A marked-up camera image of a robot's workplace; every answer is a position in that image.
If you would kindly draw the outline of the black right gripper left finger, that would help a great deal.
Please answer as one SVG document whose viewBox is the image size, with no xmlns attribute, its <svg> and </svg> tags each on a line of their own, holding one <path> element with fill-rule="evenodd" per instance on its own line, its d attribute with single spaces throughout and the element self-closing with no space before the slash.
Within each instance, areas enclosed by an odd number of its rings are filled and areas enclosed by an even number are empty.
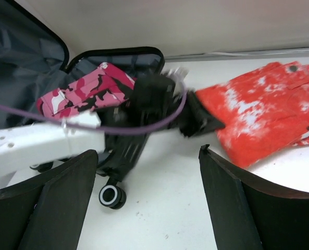
<svg viewBox="0 0 309 250">
<path fill-rule="evenodd" d="M 97 162 L 91 149 L 0 189 L 0 249 L 77 249 Z"/>
</svg>

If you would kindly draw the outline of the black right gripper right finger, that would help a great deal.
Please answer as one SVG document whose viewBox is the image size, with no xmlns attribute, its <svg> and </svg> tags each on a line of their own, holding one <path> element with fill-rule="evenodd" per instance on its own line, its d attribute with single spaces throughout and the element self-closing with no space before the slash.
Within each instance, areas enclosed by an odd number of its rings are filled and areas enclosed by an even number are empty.
<svg viewBox="0 0 309 250">
<path fill-rule="evenodd" d="M 309 249 L 309 192 L 239 168 L 208 145 L 199 162 L 218 249 Z"/>
</svg>

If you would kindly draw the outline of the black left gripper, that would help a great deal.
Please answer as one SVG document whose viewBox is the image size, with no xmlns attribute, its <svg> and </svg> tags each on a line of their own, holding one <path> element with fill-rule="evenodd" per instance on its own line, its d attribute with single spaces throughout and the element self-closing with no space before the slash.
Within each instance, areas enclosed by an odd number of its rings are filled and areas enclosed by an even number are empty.
<svg viewBox="0 0 309 250">
<path fill-rule="evenodd" d="M 155 74 L 136 80 L 130 97 L 109 108 L 102 131 L 113 135 L 140 135 L 167 127 L 179 116 L 179 130 L 195 137 L 225 128 L 194 92 L 188 92 L 184 74 Z"/>
</svg>

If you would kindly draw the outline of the orange white tie-dye pants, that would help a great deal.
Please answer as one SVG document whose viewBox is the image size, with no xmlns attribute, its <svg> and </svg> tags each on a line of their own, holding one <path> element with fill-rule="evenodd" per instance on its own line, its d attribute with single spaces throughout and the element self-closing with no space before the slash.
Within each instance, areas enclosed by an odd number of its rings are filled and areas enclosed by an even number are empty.
<svg viewBox="0 0 309 250">
<path fill-rule="evenodd" d="M 196 95 L 225 124 L 217 138 L 238 167 L 309 145 L 309 65 L 272 62 Z"/>
</svg>

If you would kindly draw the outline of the pink camouflage pants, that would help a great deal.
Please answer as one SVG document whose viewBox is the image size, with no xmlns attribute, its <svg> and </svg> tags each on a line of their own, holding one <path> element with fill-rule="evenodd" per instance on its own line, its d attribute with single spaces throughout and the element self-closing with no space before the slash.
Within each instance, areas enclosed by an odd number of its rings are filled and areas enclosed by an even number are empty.
<svg viewBox="0 0 309 250">
<path fill-rule="evenodd" d="M 108 62 L 84 77 L 40 97 L 37 108 L 45 117 L 61 119 L 108 106 L 118 106 L 133 91 L 135 78 Z"/>
</svg>

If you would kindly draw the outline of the black white astronaut suitcase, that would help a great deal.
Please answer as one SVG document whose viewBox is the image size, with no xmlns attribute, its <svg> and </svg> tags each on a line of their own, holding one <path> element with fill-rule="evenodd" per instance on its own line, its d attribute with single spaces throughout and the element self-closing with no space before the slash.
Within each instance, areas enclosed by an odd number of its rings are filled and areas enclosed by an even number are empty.
<svg viewBox="0 0 309 250">
<path fill-rule="evenodd" d="M 107 62 L 129 76 L 158 73 L 164 57 L 154 47 L 84 52 L 73 60 L 65 43 L 15 1 L 0 1 L 0 105 L 37 113 L 40 96 Z M 0 130 L 39 124 L 0 110 Z"/>
</svg>

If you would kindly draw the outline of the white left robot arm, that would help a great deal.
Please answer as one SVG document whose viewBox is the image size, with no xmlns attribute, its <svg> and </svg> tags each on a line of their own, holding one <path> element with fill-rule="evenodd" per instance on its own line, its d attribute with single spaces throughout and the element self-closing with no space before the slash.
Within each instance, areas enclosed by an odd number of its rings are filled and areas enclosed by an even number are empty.
<svg viewBox="0 0 309 250">
<path fill-rule="evenodd" d="M 181 75 L 152 75 L 138 79 L 120 104 L 82 106 L 62 120 L 0 130 L 0 178 L 92 149 L 106 157 L 97 173 L 117 183 L 137 164 L 151 133 L 178 128 L 190 138 L 224 127 L 184 86 Z"/>
</svg>

